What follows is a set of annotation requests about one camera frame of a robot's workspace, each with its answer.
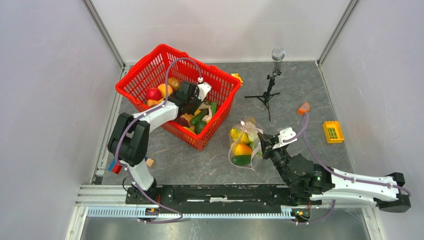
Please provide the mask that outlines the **yellow toy banana bunch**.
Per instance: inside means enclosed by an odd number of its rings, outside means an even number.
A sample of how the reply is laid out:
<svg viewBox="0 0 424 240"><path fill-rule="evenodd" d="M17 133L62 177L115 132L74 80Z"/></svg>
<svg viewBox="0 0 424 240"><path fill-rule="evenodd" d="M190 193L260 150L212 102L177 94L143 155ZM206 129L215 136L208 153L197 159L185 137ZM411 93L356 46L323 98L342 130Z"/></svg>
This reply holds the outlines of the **yellow toy banana bunch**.
<svg viewBox="0 0 424 240"><path fill-rule="evenodd" d="M248 145L251 143L248 135L242 129L238 129L236 127L233 127L229 131L229 136L231 137L233 142L240 142L245 145Z"/></svg>

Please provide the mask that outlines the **red plastic shopping basket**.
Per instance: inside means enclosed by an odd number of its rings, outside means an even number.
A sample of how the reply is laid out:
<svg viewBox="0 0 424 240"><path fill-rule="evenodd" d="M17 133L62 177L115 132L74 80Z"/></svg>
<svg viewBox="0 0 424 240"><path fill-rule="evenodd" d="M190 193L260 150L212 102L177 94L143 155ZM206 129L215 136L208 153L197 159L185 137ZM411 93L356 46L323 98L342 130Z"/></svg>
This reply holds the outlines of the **red plastic shopping basket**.
<svg viewBox="0 0 424 240"><path fill-rule="evenodd" d="M148 109L146 92L165 83L168 78L197 83L198 77L211 85L206 99L217 104L217 110L200 134L169 121L162 128L201 151L230 113L236 92L242 81L190 57L166 44L159 44L151 53L141 58L116 84L116 91L127 98L140 112Z"/></svg>

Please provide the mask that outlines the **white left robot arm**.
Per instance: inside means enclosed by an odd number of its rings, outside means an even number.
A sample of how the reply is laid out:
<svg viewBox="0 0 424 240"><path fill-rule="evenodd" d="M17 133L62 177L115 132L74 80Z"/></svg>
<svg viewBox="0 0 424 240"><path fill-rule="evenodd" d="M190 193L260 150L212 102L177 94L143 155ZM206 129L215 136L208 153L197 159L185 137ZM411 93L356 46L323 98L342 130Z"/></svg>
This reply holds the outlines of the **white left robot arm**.
<svg viewBox="0 0 424 240"><path fill-rule="evenodd" d="M107 149L115 163L125 168L138 188L138 197L145 204L153 203L157 190L154 177L145 163L150 133L163 124L184 114L193 114L206 99L212 87L206 82L184 81L180 88L166 96L158 105L136 114L118 116Z"/></svg>

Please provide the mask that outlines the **clear zip top bag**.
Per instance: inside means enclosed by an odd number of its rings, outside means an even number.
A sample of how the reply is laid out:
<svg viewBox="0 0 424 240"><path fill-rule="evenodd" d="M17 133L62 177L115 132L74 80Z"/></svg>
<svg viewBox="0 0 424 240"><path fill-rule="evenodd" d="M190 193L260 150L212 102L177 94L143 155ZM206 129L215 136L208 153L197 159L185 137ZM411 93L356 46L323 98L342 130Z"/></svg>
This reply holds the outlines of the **clear zip top bag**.
<svg viewBox="0 0 424 240"><path fill-rule="evenodd" d="M228 160L240 169L255 171L262 159L262 148L259 133L264 130L258 121L251 116L245 117L229 130L230 140Z"/></svg>

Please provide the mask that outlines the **orange yellow toy mango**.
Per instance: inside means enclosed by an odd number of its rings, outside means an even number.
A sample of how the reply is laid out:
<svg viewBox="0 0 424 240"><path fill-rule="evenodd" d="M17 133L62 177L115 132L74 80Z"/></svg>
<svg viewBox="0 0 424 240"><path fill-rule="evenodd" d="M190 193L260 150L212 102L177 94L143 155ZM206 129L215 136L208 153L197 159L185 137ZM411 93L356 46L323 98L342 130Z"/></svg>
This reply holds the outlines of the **orange yellow toy mango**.
<svg viewBox="0 0 424 240"><path fill-rule="evenodd" d="M249 145L243 144L243 143L233 143L231 145L232 147L232 153L235 156L244 156L244 155L251 155L253 150L250 148Z"/></svg>

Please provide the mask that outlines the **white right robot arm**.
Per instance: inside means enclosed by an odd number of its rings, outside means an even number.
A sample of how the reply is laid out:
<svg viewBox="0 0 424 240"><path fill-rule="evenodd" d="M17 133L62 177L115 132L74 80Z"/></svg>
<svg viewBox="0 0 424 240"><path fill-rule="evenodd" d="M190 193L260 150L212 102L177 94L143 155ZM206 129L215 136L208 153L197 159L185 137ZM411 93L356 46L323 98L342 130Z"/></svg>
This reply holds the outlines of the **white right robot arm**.
<svg viewBox="0 0 424 240"><path fill-rule="evenodd" d="M278 135L259 133L262 157L270 159L289 189L294 205L325 200L363 203L383 212L405 213L411 208L410 196L403 189L400 172L386 176L367 176L345 172L306 159L291 156Z"/></svg>

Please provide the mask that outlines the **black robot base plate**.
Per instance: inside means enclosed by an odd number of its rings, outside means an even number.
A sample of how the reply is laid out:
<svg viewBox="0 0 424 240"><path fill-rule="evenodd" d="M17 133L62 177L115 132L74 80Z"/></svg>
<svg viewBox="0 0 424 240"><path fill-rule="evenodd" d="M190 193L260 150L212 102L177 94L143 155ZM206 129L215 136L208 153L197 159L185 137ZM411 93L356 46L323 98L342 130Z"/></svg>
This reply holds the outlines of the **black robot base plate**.
<svg viewBox="0 0 424 240"><path fill-rule="evenodd" d="M272 214L281 206L319 205L279 184L158 185L148 195L162 214Z"/></svg>

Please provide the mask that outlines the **dark green toy cucumber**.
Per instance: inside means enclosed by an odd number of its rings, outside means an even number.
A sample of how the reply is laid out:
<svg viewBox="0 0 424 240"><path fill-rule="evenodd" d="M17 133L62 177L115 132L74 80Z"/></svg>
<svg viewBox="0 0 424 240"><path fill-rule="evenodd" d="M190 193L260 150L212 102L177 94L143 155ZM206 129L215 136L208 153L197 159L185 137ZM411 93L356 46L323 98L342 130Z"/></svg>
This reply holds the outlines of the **dark green toy cucumber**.
<svg viewBox="0 0 424 240"><path fill-rule="evenodd" d="M245 167L251 164L251 155L235 155L230 160L238 167Z"/></svg>

